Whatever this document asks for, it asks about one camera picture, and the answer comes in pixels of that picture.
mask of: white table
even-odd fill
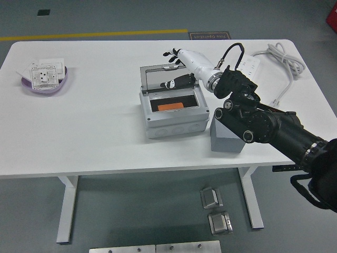
[[[246,144],[241,153],[211,151],[205,132],[157,140],[145,136],[139,100],[140,67],[167,63],[173,47],[203,53],[216,64],[237,41],[76,41],[15,43],[0,70],[0,178],[52,177],[66,185],[57,242],[67,242],[79,175],[239,168],[253,228],[263,228],[250,175],[258,166],[292,163],[268,144]],[[278,41],[240,41],[248,54]],[[301,58],[291,41],[287,52]],[[68,79],[53,95],[21,87],[15,72],[29,59],[65,58]],[[237,54],[228,55],[235,61]],[[285,88],[285,70],[268,56],[254,81],[262,103]],[[211,111],[222,106],[204,90]],[[335,138],[337,119],[306,69],[279,109],[296,111],[305,128]]]

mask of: gray electrical box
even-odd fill
[[[190,73],[174,64],[141,67],[140,100],[149,139],[206,129],[210,111],[199,82],[177,89],[163,86]]]

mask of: white power cord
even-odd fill
[[[279,62],[281,62],[284,65],[284,67],[286,68],[290,76],[290,83],[281,92],[281,94],[270,104],[270,106],[276,107],[280,104],[281,97],[287,92],[287,90],[290,88],[290,86],[294,82],[294,77],[295,76],[298,77],[303,72],[303,70],[305,69],[305,64],[302,60],[294,56],[288,55],[285,52],[285,49],[281,43],[276,43],[275,46],[268,44],[267,50],[255,52],[254,54],[252,54],[252,56],[256,56],[259,54],[270,54],[274,56]]]

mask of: gray floor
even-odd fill
[[[286,38],[336,113],[337,34],[325,23],[334,2],[1,0],[0,36],[186,28],[229,31],[233,39]],[[45,8],[50,16],[37,17]],[[81,39],[187,40],[188,35]],[[0,64],[14,42],[0,41]],[[2,179],[0,252],[88,252],[215,239],[223,252],[336,252],[337,214],[306,202],[290,185],[293,174],[273,173],[270,167],[254,173],[262,230],[250,227],[236,169],[82,176],[68,245],[56,244],[64,192],[58,178]],[[206,186],[220,188],[232,235],[211,235],[199,195]]]

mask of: gray block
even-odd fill
[[[212,151],[240,153],[243,149],[245,142],[221,124],[214,116],[210,130]]]

